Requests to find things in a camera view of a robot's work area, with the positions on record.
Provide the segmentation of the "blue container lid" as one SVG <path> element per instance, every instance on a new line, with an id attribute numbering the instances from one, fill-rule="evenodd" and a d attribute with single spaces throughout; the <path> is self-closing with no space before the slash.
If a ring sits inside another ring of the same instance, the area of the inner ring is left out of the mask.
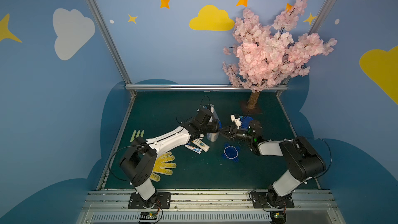
<path id="1" fill-rule="evenodd" d="M 229 143 L 225 143 L 222 158 L 232 160 L 233 162 L 238 163 L 239 152 L 240 152 L 239 147 L 230 145 Z"/>

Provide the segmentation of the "small white toothpaste tube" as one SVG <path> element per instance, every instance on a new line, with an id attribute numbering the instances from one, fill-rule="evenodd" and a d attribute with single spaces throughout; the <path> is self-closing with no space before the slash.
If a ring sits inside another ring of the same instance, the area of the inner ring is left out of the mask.
<path id="1" fill-rule="evenodd" d="M 189 149 L 191 151 L 194 151 L 197 154 L 201 154 L 201 152 L 202 152 L 202 149 L 197 148 L 197 147 L 193 147 L 191 145 L 185 145 L 185 148 L 187 148 L 187 149 Z"/>

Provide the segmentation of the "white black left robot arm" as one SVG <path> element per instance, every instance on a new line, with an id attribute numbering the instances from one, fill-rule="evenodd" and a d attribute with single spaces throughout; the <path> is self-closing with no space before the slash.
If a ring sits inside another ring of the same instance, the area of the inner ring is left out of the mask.
<path id="1" fill-rule="evenodd" d="M 220 128 L 219 120 L 193 120 L 162 136 L 148 140 L 136 138 L 133 141 L 133 145 L 123 154 L 119 168 L 135 188 L 145 208 L 157 204 L 158 192 L 150 179 L 156 160 L 176 147 L 184 146 L 208 133 L 217 133 Z"/>

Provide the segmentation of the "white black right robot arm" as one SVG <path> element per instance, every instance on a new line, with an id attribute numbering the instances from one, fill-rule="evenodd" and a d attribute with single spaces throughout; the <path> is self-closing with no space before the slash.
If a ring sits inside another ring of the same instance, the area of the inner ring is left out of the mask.
<path id="1" fill-rule="evenodd" d="M 268 187 L 266 205 L 273 208 L 293 208 L 292 193 L 310 179 L 315 179 L 328 170 L 326 162 L 304 137 L 272 141 L 262 136 L 262 126 L 252 120 L 243 129 L 237 124 L 221 128 L 219 133 L 231 141 L 246 142 L 250 150 L 258 156 L 283 157 L 287 171 Z"/>

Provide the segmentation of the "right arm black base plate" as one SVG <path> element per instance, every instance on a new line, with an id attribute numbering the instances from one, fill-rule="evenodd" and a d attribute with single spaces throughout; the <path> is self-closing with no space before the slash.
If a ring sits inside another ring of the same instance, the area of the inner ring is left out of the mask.
<path id="1" fill-rule="evenodd" d="M 273 191 L 257 192 L 252 190 L 249 193 L 249 199 L 252 201 L 254 208 L 294 208 L 292 194 L 281 197 Z"/>

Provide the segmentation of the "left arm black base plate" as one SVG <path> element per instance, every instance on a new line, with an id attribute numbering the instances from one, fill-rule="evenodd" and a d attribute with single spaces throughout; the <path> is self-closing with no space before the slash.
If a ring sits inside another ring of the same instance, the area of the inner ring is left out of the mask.
<path id="1" fill-rule="evenodd" d="M 129 199 L 128 209 L 169 209 L 171 194 L 169 192 L 155 192 L 148 200 L 144 200 L 138 193 L 132 193 Z"/>

